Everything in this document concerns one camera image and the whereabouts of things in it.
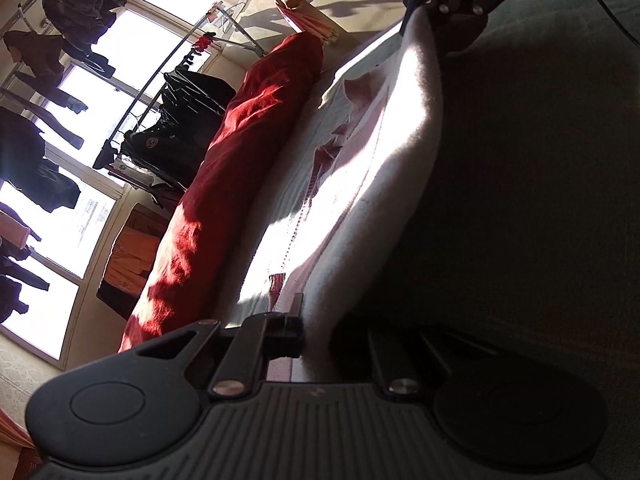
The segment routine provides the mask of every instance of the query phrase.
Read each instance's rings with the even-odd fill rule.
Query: wall
[[[4,0],[4,4],[0,5],[0,25],[3,25],[16,11],[17,4],[24,1],[25,0]],[[32,9],[27,12],[27,17],[35,27],[39,25],[41,19],[44,17],[42,6],[39,4],[33,6]],[[21,22],[18,22],[14,28],[26,30],[26,27]],[[8,51],[4,48],[3,44],[0,44],[0,80],[4,79],[12,66],[13,62],[11,61]],[[72,320],[69,328],[72,337],[69,346],[67,368],[86,364],[87,362],[111,354],[118,349],[125,321],[99,301],[95,297],[95,292],[102,279],[104,266],[109,257],[113,241],[124,225],[130,210],[138,202],[143,203],[153,210],[157,210],[147,193],[130,190],[126,200],[122,202],[122,206],[110,231],[100,240],[100,254],[96,264],[89,271],[89,287],[77,311],[77,317]],[[0,366],[3,370],[8,370],[7,373],[10,377],[3,378],[4,376],[0,376],[0,406],[10,413],[19,424],[23,424],[23,422],[20,421],[22,420],[22,410],[30,393],[32,393],[35,387],[41,382],[55,375],[57,371],[54,367],[34,357],[30,352],[23,350],[4,336],[0,339],[0,356],[1,355],[4,355],[4,360],[0,358]],[[22,379],[16,376],[18,370],[21,369],[23,369],[27,375]],[[5,408],[7,403],[12,406],[11,410]]]
[[[244,81],[246,70],[231,61],[224,54],[220,54],[216,56],[212,62],[207,63],[203,67],[202,73],[219,77],[229,83],[235,90],[238,90]]]

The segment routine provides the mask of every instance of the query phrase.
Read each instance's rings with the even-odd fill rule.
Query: white blanket
[[[248,300],[254,312],[257,302],[268,301],[269,275],[284,274],[274,308],[288,312],[295,295],[302,293],[307,340],[302,367],[297,368],[304,372],[296,373],[295,380],[320,380],[331,375],[327,345],[332,329],[356,305],[384,263],[414,212],[433,167],[442,99],[424,10],[412,17],[398,53],[371,74],[351,82],[348,93],[360,108],[352,110],[344,146],[309,211],[303,207],[311,170],[308,158],[303,161],[306,179],[289,181],[286,188],[274,193],[276,203],[281,204],[295,196],[298,208],[268,226],[229,317],[232,322],[241,322],[239,318],[249,314],[243,300]],[[336,119],[335,113],[324,117],[328,123]],[[319,136],[331,134],[335,126],[327,124],[324,131],[318,131]],[[306,144],[315,148],[322,144],[318,140],[309,139]],[[294,167],[299,163],[293,160]],[[291,169],[279,171],[286,174]]]
[[[334,130],[348,121],[351,102],[343,84],[384,62],[400,45],[399,25],[326,72],[312,91],[289,142],[260,190],[242,238],[228,264],[224,286],[212,314],[231,325],[269,308],[270,278],[282,264],[295,232],[314,154]]]

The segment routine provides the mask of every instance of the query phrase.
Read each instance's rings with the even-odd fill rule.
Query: red pillow
[[[247,72],[162,239],[120,351],[201,317],[276,156],[320,75],[322,47],[286,38]]]

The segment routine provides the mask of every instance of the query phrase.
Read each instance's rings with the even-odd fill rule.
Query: metal rod
[[[82,70],[86,70],[91,75],[94,75],[94,76],[102,79],[103,81],[105,81],[105,82],[109,83],[111,86],[113,86],[117,91],[123,92],[123,93],[127,94],[128,96],[135,97],[138,94],[138,90],[136,88],[133,88],[133,86],[130,86],[130,85],[126,84],[125,82],[120,81],[116,77],[111,77],[111,78],[105,77],[102,74],[97,73],[94,70],[91,70],[82,61],[78,61],[77,59],[74,59],[74,58],[71,57],[71,63],[70,64],[73,67],[78,67],[78,68],[81,68]],[[142,102],[145,105],[152,104],[151,99],[149,97],[145,96],[145,95],[140,97],[140,102]]]
[[[162,62],[162,64],[158,67],[157,70],[155,70],[155,72],[152,74],[152,76],[149,78],[149,80],[145,83],[145,85],[142,87],[142,89],[140,90],[140,92],[138,92],[138,95],[136,95],[136,97],[133,99],[133,101],[131,102],[131,104],[129,105],[129,108],[127,108],[127,111],[124,112],[124,115],[122,116],[122,118],[120,119],[120,121],[118,122],[118,124],[116,125],[116,127],[113,129],[111,135],[109,136],[109,138],[107,139],[108,142],[111,142],[113,140],[113,138],[116,136],[116,134],[120,131],[120,127],[122,126],[122,124],[124,123],[124,121],[127,120],[127,117],[129,117],[129,114],[131,113],[131,111],[133,110],[133,107],[136,105],[136,103],[140,100],[140,97],[142,97],[142,95],[145,93],[145,90],[148,88],[148,86],[151,84],[151,82],[156,78],[156,76],[160,73],[160,71],[164,68],[164,66],[169,62],[169,60],[174,56],[174,54],[176,52],[178,52],[178,49],[180,49],[180,47],[184,44],[185,41],[187,41],[189,39],[189,37],[191,36],[191,34],[193,34],[196,30],[198,30],[200,28],[200,25],[202,25],[205,21],[207,20],[207,15],[205,14],[199,21],[198,23],[196,23],[195,25],[193,25],[193,28],[187,32],[187,34],[178,42],[178,44],[175,46],[175,48],[171,51],[171,53],[165,58],[165,60]]]
[[[24,15],[24,11],[22,10],[22,5],[21,5],[21,4],[18,4],[18,12],[20,13],[20,17],[21,17],[21,19],[24,21],[24,23],[26,23],[26,24],[27,24],[28,29],[29,29],[31,32],[36,32],[36,29],[35,29],[35,28],[33,28],[33,26],[31,25],[31,23],[29,23],[29,20],[27,20],[27,17]]]
[[[142,121],[145,120],[145,118],[148,115],[148,113],[154,108],[154,106],[158,102],[158,99],[160,98],[160,95],[162,94],[162,90],[164,90],[165,88],[166,88],[166,83],[164,83],[160,87],[160,89],[158,90],[158,93],[156,93],[156,95],[154,95],[154,98],[151,99],[151,104],[146,106],[146,110],[144,111],[144,113],[142,115],[140,115],[140,118],[138,119],[138,124],[136,125],[136,129],[138,129],[140,126],[142,126]]]
[[[254,51],[258,56],[260,56],[260,57],[264,57],[264,55],[266,54],[266,53],[265,53],[265,51],[264,51],[264,49],[263,49],[263,48],[262,48],[262,47],[261,47],[261,46],[260,46],[260,45],[255,41],[255,40],[254,40],[254,38],[252,38],[251,36],[249,36],[249,34],[247,33],[247,31],[246,31],[246,30],[244,30],[244,28],[242,28],[242,27],[241,27],[240,23],[236,22],[236,20],[234,20],[234,19],[233,19],[233,17],[231,16],[231,14],[229,14],[228,12],[226,12],[226,10],[225,10],[225,9],[222,9],[222,8],[220,8],[220,7],[217,7],[217,9],[216,9],[216,10],[217,10],[218,12],[221,12],[221,13],[222,13],[222,15],[226,17],[226,19],[228,19],[231,23],[233,23],[233,24],[234,24],[234,27],[235,27],[239,32],[241,32],[241,33],[242,33],[242,35],[244,35],[244,37],[246,37],[249,41],[251,41],[251,43],[253,43],[253,45],[254,45],[254,47],[255,47],[255,48],[253,49],[253,51]],[[243,46],[243,47],[247,48],[247,47],[246,47],[246,45],[242,45],[242,44],[240,44],[240,43],[235,43],[235,42],[233,42],[233,41],[229,41],[229,40],[223,40],[222,38],[216,38],[216,40],[215,40],[215,41],[224,41],[225,43],[230,43],[230,44],[234,44],[234,45],[237,45],[237,46]]]
[[[18,6],[18,10],[15,11],[14,15],[9,18],[9,20],[0,28],[0,39],[4,36],[4,34],[11,30],[11,28],[21,19],[21,14],[25,11],[29,10],[30,7],[37,2],[38,0],[27,0],[23,5]]]

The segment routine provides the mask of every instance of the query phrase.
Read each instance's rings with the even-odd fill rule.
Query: fleece blanket
[[[294,236],[272,278],[272,310],[300,313],[306,347],[291,373],[274,362],[272,380],[332,375],[328,342],[396,244],[436,159],[442,120],[440,72],[424,9],[398,53],[345,81],[350,119],[316,151]]]
[[[321,65],[320,41],[302,32],[286,38],[248,70],[160,243],[120,351],[203,316],[217,295],[220,275],[255,194],[289,137]]]

